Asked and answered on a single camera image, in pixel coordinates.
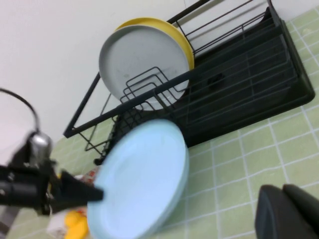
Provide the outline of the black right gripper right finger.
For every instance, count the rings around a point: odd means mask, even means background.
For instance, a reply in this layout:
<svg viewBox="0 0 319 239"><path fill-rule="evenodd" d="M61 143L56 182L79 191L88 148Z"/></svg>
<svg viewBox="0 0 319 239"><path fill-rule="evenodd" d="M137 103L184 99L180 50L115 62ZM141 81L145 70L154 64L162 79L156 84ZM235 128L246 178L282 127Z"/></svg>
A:
<svg viewBox="0 0 319 239"><path fill-rule="evenodd" d="M314 233L319 236L319 200L294 184L285 184L283 191Z"/></svg>

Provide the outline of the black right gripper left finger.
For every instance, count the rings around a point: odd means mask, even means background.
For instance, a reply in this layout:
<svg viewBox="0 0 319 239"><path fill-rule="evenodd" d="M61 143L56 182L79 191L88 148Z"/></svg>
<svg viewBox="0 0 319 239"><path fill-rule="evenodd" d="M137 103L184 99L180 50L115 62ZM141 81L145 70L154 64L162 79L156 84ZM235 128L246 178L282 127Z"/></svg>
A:
<svg viewBox="0 0 319 239"><path fill-rule="evenodd" d="M255 231L259 239L301 239L307 235L307 226L281 189L264 185L259 191Z"/></svg>

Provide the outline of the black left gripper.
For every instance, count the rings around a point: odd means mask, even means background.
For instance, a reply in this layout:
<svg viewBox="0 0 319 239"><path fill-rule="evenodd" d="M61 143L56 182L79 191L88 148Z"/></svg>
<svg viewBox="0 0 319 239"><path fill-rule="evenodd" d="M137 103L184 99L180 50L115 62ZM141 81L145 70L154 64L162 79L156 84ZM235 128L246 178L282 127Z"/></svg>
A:
<svg viewBox="0 0 319 239"><path fill-rule="evenodd" d="M45 159L39 163L36 172L37 214L56 214L64 207L85 206L88 202L102 201L103 190L76 179L66 171L61 173L61 181L55 171L57 162ZM61 186L61 205L57 200Z"/></svg>

